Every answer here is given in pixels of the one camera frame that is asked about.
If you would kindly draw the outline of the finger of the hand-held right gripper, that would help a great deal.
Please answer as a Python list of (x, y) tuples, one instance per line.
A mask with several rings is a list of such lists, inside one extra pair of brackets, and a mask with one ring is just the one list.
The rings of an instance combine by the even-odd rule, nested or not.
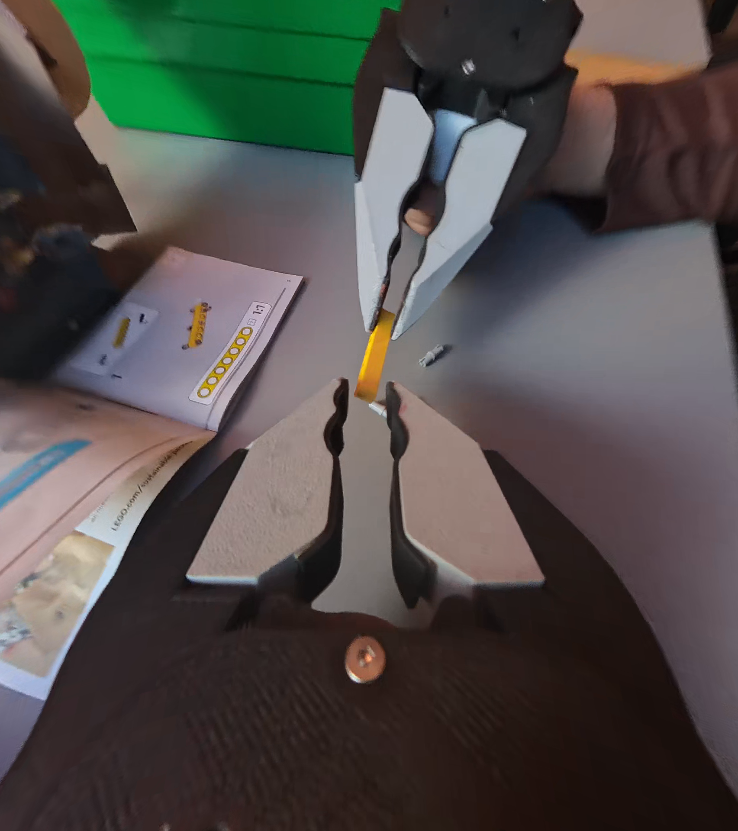
[(426, 314), (493, 229), (493, 216), (527, 130), (504, 119), (460, 136), (444, 185), (444, 209), (426, 237), (419, 265), (395, 318), (398, 340)]
[(354, 185), (357, 289), (368, 333), (380, 317), (405, 202), (423, 177), (434, 132), (433, 120), (414, 93), (384, 88)]

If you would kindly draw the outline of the person's right hand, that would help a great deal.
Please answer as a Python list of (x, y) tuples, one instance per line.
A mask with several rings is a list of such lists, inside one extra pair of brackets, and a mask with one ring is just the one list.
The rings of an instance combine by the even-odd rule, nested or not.
[(586, 226), (614, 233), (609, 223), (606, 173), (616, 136), (616, 102), (610, 80), (577, 83), (569, 99), (561, 137), (550, 161), (526, 185), (523, 200), (556, 198), (587, 203)]

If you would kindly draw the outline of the person's right forearm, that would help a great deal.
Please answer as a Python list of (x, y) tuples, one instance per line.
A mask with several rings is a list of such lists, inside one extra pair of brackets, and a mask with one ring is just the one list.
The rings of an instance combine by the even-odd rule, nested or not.
[(738, 264), (738, 2), (711, 2), (705, 69), (651, 84), (603, 84), (614, 139), (593, 228), (705, 221)]

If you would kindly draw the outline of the lego instruction booklet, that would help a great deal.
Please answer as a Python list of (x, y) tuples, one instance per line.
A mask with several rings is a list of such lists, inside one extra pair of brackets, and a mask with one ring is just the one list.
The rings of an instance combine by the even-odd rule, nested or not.
[(170, 248), (48, 383), (0, 384), (0, 686), (48, 697), (148, 509), (218, 433), (304, 283)]

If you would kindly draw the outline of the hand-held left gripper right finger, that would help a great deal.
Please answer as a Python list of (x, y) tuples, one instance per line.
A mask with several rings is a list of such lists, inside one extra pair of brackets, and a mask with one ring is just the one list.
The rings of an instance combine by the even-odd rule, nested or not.
[(385, 413), (392, 571), (405, 607), (542, 587), (546, 578), (480, 444), (395, 382)]

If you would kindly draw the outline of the lego set box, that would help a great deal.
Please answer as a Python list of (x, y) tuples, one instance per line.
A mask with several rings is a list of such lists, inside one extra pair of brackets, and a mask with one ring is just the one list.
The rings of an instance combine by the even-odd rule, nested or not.
[(0, 379), (44, 378), (114, 306), (93, 242), (134, 230), (69, 112), (0, 49)]

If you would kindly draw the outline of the yellow lego beam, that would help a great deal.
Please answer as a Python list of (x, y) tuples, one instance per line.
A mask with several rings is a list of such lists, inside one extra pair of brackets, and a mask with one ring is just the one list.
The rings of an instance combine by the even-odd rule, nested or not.
[(367, 342), (354, 388), (354, 396), (367, 404), (373, 403), (378, 395), (394, 325), (395, 315), (381, 309)]

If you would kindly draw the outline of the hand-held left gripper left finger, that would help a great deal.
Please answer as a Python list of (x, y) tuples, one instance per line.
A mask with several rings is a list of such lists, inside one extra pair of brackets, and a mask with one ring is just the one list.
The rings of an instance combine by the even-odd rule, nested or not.
[(252, 442), (187, 570), (196, 586), (311, 603), (342, 560), (340, 456), (349, 384), (336, 378)]

